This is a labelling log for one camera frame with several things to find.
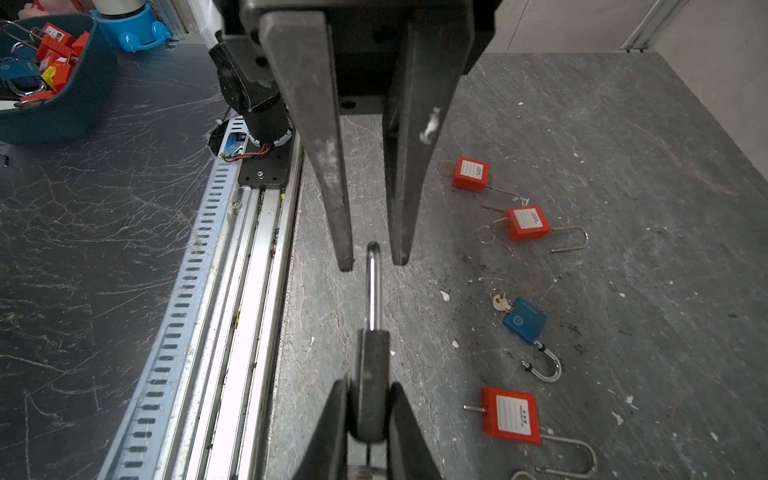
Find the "red padlock far left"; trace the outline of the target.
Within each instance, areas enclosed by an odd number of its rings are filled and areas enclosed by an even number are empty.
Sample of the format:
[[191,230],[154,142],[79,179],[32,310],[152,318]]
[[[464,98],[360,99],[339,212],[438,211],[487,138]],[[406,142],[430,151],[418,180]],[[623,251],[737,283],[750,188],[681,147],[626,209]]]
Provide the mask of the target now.
[[490,190],[516,198],[523,206],[530,202],[528,198],[513,191],[493,186],[490,183],[490,165],[487,163],[460,156],[456,161],[440,161],[437,170],[440,175],[452,179],[453,187],[475,193]]

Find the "small black padlock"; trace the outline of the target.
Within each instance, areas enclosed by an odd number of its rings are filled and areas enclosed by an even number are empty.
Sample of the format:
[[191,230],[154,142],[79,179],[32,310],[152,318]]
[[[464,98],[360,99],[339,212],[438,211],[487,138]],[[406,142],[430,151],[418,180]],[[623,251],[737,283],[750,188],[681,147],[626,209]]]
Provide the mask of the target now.
[[362,443],[386,439],[389,390],[390,335],[382,323],[381,249],[370,242],[366,252],[367,310],[365,326],[358,331],[356,370],[351,384],[352,435]]

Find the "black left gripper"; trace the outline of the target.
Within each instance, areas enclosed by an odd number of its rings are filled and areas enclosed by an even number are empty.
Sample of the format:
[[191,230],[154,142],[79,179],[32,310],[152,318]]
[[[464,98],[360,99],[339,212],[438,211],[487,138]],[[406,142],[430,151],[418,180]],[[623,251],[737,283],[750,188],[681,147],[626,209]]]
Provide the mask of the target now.
[[338,268],[354,265],[340,134],[382,117],[392,261],[408,263],[423,184],[459,79],[495,35],[497,1],[241,1],[238,66],[280,89],[322,194]]

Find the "blue toy figure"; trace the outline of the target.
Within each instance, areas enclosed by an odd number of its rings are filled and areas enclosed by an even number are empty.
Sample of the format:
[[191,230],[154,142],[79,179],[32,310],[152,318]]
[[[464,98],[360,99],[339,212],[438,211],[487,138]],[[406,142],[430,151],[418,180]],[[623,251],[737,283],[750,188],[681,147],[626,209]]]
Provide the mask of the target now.
[[167,46],[172,35],[143,0],[93,0],[94,18],[110,39],[128,52],[136,53]]

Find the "dark teal storage bin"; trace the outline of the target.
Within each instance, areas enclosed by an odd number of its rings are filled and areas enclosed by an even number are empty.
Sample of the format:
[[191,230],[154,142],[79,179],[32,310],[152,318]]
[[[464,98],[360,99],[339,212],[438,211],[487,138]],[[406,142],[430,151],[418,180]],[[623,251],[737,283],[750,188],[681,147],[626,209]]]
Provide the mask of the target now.
[[116,54],[87,14],[1,22],[1,141],[69,141],[97,123]]

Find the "blue padlock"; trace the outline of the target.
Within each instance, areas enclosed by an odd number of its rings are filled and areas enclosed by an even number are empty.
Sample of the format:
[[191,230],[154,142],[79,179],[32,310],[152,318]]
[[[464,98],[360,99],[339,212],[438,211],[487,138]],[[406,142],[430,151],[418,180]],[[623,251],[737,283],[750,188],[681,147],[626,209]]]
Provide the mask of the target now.
[[521,364],[524,370],[541,382],[548,384],[557,382],[563,371],[561,360],[558,355],[540,341],[548,316],[523,297],[517,297],[511,302],[506,293],[500,289],[493,290],[490,298],[493,308],[504,314],[502,325],[526,344],[545,355],[553,367],[551,374],[545,374],[538,371],[531,362],[523,359]]

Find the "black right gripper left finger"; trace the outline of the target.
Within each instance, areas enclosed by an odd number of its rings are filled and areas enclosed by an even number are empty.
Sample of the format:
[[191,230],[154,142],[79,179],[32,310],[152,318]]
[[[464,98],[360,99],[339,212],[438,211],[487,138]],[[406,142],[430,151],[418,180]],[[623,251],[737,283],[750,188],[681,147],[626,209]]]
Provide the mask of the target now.
[[348,381],[336,380],[293,480],[346,479]]

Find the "red padlock centre right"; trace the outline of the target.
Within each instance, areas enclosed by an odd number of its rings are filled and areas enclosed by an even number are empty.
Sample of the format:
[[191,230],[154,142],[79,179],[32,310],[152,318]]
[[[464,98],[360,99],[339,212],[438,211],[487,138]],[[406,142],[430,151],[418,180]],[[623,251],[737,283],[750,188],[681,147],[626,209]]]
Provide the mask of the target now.
[[589,466],[583,472],[536,466],[539,474],[564,479],[592,479],[597,473],[595,449],[582,440],[542,433],[535,396],[530,393],[486,387],[481,390],[479,405],[463,405],[465,411],[482,415],[483,431],[492,438],[541,445],[545,441],[581,448],[589,456]]

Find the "red padlock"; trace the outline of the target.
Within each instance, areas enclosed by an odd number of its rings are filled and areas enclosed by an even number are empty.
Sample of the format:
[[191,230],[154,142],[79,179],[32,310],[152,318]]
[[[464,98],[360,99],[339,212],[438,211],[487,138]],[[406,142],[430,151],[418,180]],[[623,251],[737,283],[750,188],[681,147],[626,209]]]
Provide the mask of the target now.
[[437,170],[440,175],[452,179],[453,187],[475,193],[490,190],[516,198],[523,206],[530,202],[528,198],[513,191],[493,186],[490,183],[490,165],[487,163],[460,156],[456,161],[440,161]]
[[552,248],[550,254],[560,254],[586,249],[590,244],[590,236],[586,229],[579,225],[553,226],[540,205],[527,205],[511,208],[499,208],[483,205],[483,209],[499,213],[500,216],[490,224],[480,226],[476,232],[476,239],[481,244],[490,244],[497,240],[496,225],[501,225],[507,237],[512,242],[538,240],[555,232],[577,232],[581,235],[581,242],[576,245]]
[[564,479],[592,479],[597,473],[595,449],[582,440],[542,433],[535,396],[530,393],[486,387],[481,390],[479,405],[463,405],[465,411],[482,415],[483,431],[492,438],[541,445],[545,441],[581,448],[589,456],[589,466],[583,472],[536,466],[539,474]]

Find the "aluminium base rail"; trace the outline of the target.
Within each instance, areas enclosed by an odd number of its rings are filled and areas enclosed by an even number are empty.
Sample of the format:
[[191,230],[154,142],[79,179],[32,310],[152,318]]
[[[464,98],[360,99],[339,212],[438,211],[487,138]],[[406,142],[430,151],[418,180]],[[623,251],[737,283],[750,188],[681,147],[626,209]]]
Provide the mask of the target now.
[[243,465],[247,404],[287,267],[304,152],[275,149],[280,173],[213,159],[167,308],[103,479],[229,479]]

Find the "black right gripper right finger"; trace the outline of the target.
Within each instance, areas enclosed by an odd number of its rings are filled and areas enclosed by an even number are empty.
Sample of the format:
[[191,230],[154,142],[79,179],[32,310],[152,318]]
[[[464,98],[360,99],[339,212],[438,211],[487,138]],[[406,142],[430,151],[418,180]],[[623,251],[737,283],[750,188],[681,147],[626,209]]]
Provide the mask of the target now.
[[442,478],[406,393],[393,383],[387,394],[387,478]]

